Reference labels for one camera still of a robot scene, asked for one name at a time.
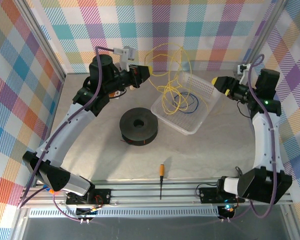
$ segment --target orange screwdriver handle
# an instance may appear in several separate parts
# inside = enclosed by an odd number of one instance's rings
[[[165,175],[165,165],[160,165],[160,177],[163,177]]]

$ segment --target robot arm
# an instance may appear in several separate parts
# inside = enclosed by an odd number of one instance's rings
[[[262,69],[255,85],[256,89],[254,89],[255,95],[263,102],[263,105],[269,112],[274,128],[277,174],[274,203],[285,194],[292,184],[292,176],[285,174],[280,156],[279,121],[281,103],[274,100],[275,87],[279,76],[280,74],[277,71]],[[255,133],[255,158],[252,170],[240,177],[223,176],[218,181],[217,191],[234,194],[241,198],[270,203],[274,186],[274,172],[270,142],[272,129],[269,127],[269,122],[261,107],[252,97],[248,86],[241,84],[241,82],[233,77],[227,76],[214,78],[212,84],[228,98],[239,101],[242,104],[247,104]]]
[[[32,173],[39,158],[45,152],[36,177],[56,192],[64,190],[85,197],[87,203],[91,200],[88,193],[90,190],[94,190],[95,186],[83,177],[76,176],[62,169],[63,160],[84,128],[109,103],[109,94],[116,91],[124,91],[129,86],[139,88],[140,84],[150,77],[147,66],[129,65],[129,71],[126,69],[119,71],[109,55],[100,55],[100,60],[103,77],[101,89],[95,100],[84,110],[80,111],[71,121],[68,121],[69,116],[88,103],[97,90],[99,69],[96,57],[89,65],[90,76],[84,81],[82,88],[73,98],[73,104],[56,129],[59,129],[64,122],[67,122],[67,124],[56,135],[50,146],[47,147],[47,144],[51,137],[38,147],[36,152],[27,151],[22,157],[25,165]]]

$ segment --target black cable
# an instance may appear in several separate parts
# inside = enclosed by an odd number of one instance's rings
[[[120,95],[118,95],[118,96],[112,96],[112,97],[109,97],[109,99],[116,99],[116,98],[119,98],[119,97],[121,97],[121,96],[125,95],[125,94],[126,94],[126,92],[127,92],[127,89],[124,89],[124,92],[123,92],[123,93],[121,93],[121,94],[120,94]]]
[[[240,107],[239,107],[239,103],[241,103],[240,101],[237,101],[236,102],[236,106],[237,106],[237,108],[238,108],[238,110],[239,110],[239,113],[242,115],[242,116],[244,116],[244,117],[246,117],[246,118],[250,118],[249,116],[246,116],[246,115],[244,115],[242,112],[241,112],[241,110],[240,110]]]
[[[196,186],[196,188],[195,188],[195,194],[196,194],[198,197],[200,197],[200,195],[197,193],[197,190],[198,190],[198,187],[199,187],[200,185],[208,185],[208,186],[213,186],[213,187],[216,187],[216,186],[217,186],[217,184],[200,183],[200,184],[199,184],[198,186]]]

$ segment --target screwdriver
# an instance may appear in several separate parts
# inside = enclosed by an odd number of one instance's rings
[[[162,194],[162,183],[164,182],[164,175],[165,175],[165,165],[160,165],[160,200]]]

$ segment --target gray table surface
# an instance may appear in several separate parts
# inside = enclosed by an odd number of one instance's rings
[[[231,76],[231,71],[195,71],[207,81]],[[52,129],[67,113],[87,74],[69,74],[64,82]],[[152,78],[164,84],[166,77]],[[211,178],[236,176],[235,166],[250,170],[255,140],[250,120],[241,116],[236,102],[222,96],[197,133],[185,136],[159,120],[155,140],[146,146],[120,141],[119,121],[129,109],[150,109],[160,96],[149,81],[141,88],[113,99],[75,141],[62,167],[89,180],[153,179],[165,164],[165,178]]]

